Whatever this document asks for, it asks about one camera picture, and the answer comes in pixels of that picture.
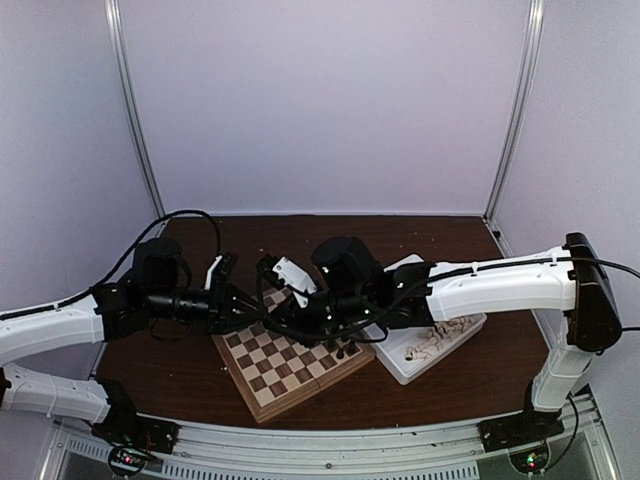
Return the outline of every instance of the wooden chessboard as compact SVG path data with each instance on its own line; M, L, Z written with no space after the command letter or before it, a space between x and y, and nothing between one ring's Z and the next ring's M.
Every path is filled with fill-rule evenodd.
M272 292L265 304L273 309L286 299ZM342 380L375 358L371 347L355 344L351 352L338 341L334 348L311 349L261 324L228 335L212 336L220 356L258 423L290 409Z

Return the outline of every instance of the black chess piece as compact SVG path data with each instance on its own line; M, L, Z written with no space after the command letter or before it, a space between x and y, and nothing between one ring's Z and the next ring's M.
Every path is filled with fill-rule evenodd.
M356 342L351 340L349 342L349 345L347 345L347 355L351 356L351 355L354 355L357 352L358 352L358 347L356 345Z

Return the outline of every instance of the chess piece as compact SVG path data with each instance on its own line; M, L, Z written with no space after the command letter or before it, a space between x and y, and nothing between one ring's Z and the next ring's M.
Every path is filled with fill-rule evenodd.
M353 355L355 353L358 353L358 347L356 346L356 342L351 340L347 345L347 355Z
M426 341L407 347L405 360L411 361L431 357L432 353L435 353L434 349L439 352L455 338L469 330L475 323L476 319L473 316L454 318L447 322L436 323L421 335L426 338Z

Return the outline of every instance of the brown tabletop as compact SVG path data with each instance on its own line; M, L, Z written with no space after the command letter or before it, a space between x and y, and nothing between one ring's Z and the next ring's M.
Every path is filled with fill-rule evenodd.
M230 217L222 218L223 251L240 254L233 283L255 289L255 264L286 255L308 271L315 245L335 235L362 238L382 264L410 253L425 260L488 260L500 252L479 218ZM174 219L163 236L184 247L201 284L215 236L201 219ZM163 335L184 327L163 322ZM142 413L193 422L271 429L361 429L426 425L522 408L524 390L547 348L530 312L489 315L483 329L445 360L401 386L377 360L315 397L258 426L210 337L194 331L178 343L139 332L107 347L99 378L120 381Z

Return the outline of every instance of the purple wall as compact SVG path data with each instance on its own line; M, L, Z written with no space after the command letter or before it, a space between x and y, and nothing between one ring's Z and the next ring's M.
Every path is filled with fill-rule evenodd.
M640 268L640 4L549 1L533 91L498 223L516 254L580 230L605 259ZM626 325L640 282L611 272ZM546 315L548 333L560 319ZM589 380L624 478L640 478L640 336L626 334Z
M168 210L484 211L529 2L121 3Z
M104 2L1 0L0 311L99 279L153 218ZM86 377L96 348L21 362ZM48 421L0 412L0 477L34 478Z

